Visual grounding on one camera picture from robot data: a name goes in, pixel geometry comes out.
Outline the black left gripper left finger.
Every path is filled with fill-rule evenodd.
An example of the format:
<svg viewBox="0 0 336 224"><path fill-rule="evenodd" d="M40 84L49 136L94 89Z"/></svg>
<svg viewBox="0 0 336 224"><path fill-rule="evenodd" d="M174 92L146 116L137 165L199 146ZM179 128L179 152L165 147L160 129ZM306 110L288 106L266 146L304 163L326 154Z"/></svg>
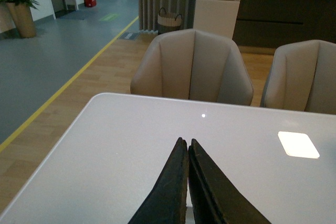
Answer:
<svg viewBox="0 0 336 224"><path fill-rule="evenodd" d="M180 137L152 190L129 223L185 223L187 181L187 143Z"/></svg>

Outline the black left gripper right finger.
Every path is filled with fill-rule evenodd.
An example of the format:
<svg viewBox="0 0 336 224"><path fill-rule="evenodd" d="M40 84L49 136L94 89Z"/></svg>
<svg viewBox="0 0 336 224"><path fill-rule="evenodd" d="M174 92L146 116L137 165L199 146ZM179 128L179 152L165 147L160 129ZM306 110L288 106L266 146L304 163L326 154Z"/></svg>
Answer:
<svg viewBox="0 0 336 224"><path fill-rule="evenodd" d="M188 183L195 223L268 222L238 191L196 139L192 139L188 154Z"/></svg>

